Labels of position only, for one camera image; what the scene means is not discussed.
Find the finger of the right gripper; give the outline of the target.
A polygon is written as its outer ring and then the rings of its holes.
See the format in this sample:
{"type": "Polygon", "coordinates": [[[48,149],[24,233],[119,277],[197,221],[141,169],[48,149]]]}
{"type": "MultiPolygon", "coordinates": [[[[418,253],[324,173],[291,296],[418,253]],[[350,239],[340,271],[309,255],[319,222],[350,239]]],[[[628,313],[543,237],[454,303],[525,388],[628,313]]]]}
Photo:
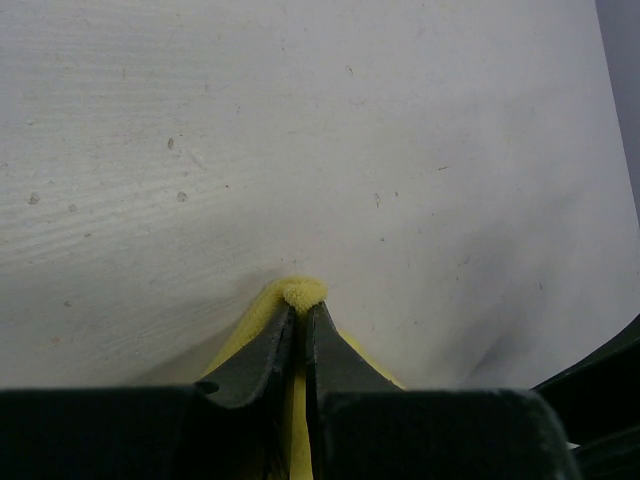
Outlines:
{"type": "Polygon", "coordinates": [[[639,320],[534,390],[559,417],[584,479],[639,477],[639,320]]]}

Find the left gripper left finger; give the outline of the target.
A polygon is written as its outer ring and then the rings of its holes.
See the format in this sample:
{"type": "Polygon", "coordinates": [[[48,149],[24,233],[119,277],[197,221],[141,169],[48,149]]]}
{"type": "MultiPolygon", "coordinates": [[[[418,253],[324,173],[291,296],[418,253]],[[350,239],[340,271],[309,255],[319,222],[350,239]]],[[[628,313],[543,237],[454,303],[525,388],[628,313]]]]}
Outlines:
{"type": "Polygon", "coordinates": [[[1,393],[4,479],[286,479],[295,312],[189,385],[1,393]]]}

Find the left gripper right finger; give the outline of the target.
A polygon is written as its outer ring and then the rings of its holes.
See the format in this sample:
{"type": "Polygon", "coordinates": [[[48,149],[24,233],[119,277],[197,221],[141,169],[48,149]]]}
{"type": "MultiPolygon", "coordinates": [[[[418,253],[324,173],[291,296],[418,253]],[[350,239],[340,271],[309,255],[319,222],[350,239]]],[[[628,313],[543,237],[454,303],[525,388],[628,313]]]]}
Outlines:
{"type": "Polygon", "coordinates": [[[577,479],[555,413],[522,390],[406,391],[338,333],[306,327],[306,419],[316,479],[577,479]]]}

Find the yellow towel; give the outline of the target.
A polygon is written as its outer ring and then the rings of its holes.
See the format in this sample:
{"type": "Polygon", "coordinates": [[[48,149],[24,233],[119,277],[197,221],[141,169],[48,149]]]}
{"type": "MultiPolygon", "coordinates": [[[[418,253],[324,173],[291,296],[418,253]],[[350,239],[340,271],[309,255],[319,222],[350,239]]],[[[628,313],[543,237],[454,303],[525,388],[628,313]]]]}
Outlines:
{"type": "Polygon", "coordinates": [[[402,388],[334,324],[326,284],[290,276],[252,300],[197,387],[225,479],[390,479],[402,388]]]}

